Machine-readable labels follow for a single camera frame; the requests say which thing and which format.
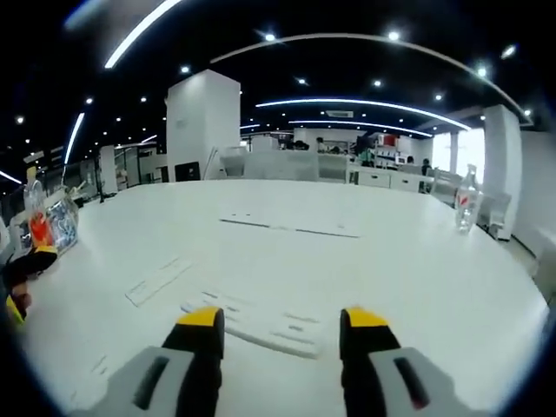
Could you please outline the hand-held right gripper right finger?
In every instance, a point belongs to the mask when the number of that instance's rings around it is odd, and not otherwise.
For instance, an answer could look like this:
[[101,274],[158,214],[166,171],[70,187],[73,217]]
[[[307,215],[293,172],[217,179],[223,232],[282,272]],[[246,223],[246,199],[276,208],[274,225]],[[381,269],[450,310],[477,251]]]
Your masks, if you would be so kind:
[[451,377],[364,308],[342,309],[339,350],[348,416],[482,415],[459,400]]

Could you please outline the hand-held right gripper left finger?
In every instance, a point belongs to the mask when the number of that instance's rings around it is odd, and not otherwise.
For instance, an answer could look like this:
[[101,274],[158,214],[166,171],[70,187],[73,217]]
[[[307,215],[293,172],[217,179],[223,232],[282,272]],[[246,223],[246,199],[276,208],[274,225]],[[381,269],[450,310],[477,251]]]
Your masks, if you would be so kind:
[[224,313],[186,313],[160,347],[147,347],[108,379],[106,394],[73,416],[214,416],[222,386]]

